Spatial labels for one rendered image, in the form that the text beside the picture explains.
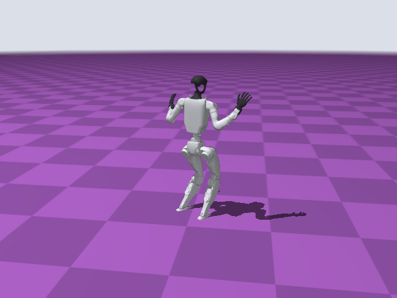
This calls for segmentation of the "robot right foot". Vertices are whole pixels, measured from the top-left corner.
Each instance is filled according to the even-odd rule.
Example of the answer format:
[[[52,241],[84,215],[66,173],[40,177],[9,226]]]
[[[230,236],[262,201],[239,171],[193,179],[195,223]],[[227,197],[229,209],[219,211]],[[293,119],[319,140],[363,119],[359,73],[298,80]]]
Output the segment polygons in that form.
[[[202,215],[203,215],[203,214],[202,214]],[[209,216],[211,215],[211,213],[207,213],[206,217],[202,217],[202,215],[201,215],[201,216],[199,216],[197,219],[199,219],[199,220],[203,220],[203,219],[205,219],[205,218],[209,217]]]

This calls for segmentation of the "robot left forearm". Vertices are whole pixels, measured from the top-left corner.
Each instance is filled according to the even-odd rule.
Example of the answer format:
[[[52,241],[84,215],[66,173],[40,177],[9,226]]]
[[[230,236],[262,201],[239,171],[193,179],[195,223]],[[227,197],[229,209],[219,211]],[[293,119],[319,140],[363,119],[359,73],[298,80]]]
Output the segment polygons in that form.
[[[169,107],[169,110],[168,110],[168,113],[167,113],[167,116],[166,116],[166,120],[167,120],[167,119],[169,118],[169,116],[171,115],[172,110],[173,110],[173,109],[171,109],[171,107]]]

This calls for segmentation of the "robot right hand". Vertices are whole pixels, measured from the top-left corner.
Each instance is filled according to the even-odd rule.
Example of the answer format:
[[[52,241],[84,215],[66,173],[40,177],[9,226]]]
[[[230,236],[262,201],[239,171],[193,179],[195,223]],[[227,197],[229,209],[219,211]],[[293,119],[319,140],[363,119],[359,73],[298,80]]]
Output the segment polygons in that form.
[[[250,97],[248,100],[247,100],[247,98],[250,96],[250,94],[247,96],[247,94],[248,93],[246,93],[246,92],[243,92],[243,94],[242,94],[242,96],[241,96],[241,98],[239,98],[240,97],[240,94],[238,94],[238,99],[237,99],[237,105],[238,106],[236,106],[235,108],[237,108],[237,109],[239,109],[240,110],[240,112],[238,113],[238,115],[240,115],[240,113],[241,113],[241,111],[242,111],[242,108],[247,104],[247,102],[252,98],[252,97]],[[245,95],[244,95],[245,94]],[[244,96],[244,97],[243,97]],[[247,96],[247,97],[246,97]],[[245,98],[245,99],[244,99]],[[247,100],[247,101],[246,101]],[[235,110],[235,108],[234,108],[234,110]],[[233,110],[233,111],[234,111]]]

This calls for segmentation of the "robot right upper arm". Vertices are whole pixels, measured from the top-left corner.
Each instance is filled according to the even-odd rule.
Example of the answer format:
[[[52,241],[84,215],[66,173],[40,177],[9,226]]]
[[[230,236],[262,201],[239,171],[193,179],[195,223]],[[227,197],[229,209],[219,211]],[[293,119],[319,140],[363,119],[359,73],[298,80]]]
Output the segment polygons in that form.
[[[215,123],[218,121],[218,111],[217,111],[218,107],[217,107],[217,105],[214,102],[206,101],[206,108],[210,111],[210,117],[212,120],[213,127],[218,131],[222,130],[223,127],[221,127],[221,128],[215,127]]]

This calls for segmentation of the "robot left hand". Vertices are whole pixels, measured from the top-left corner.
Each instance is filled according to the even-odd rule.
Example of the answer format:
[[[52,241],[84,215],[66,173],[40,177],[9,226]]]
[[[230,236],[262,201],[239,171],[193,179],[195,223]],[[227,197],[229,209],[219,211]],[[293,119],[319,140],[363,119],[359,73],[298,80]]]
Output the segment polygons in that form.
[[[175,105],[173,104],[173,100],[175,100],[175,99],[174,99],[175,96],[176,96],[176,94],[173,94],[173,95],[171,96],[170,101],[169,101],[169,107],[171,107],[171,109],[173,109],[174,106],[175,106]]]

